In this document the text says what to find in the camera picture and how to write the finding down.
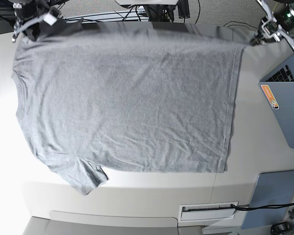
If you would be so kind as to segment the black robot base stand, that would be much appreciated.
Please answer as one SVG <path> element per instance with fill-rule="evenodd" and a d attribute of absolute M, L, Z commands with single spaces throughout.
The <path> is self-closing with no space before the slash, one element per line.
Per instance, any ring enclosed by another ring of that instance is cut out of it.
<path fill-rule="evenodd" d="M 171 22 L 175 21 L 174 12 L 177 10 L 178 18 L 185 23 L 190 18 L 190 8 L 188 0 L 116 0 L 119 6 L 133 10 L 137 20 L 142 22 Z"/>

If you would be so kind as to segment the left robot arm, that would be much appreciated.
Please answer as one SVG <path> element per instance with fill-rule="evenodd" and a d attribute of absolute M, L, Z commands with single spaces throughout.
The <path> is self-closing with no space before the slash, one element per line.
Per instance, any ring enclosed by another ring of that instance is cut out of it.
<path fill-rule="evenodd" d="M 266 15 L 260 20 L 249 44 L 253 47 L 279 43 L 284 39 L 294 52 L 294 39 L 290 35 L 294 29 L 294 0 L 278 0 L 277 2 L 282 6 L 277 11 L 273 11 L 266 0 L 257 1 Z"/>

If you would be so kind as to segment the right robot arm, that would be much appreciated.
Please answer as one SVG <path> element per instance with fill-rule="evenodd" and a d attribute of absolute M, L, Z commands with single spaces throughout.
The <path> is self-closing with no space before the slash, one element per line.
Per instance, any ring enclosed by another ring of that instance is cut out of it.
<path fill-rule="evenodd" d="M 44 0 L 11 0 L 16 16 L 13 25 L 12 42 L 16 42 L 19 34 L 23 33 L 32 41 L 36 41 L 40 34 L 40 22 L 49 6 Z"/>

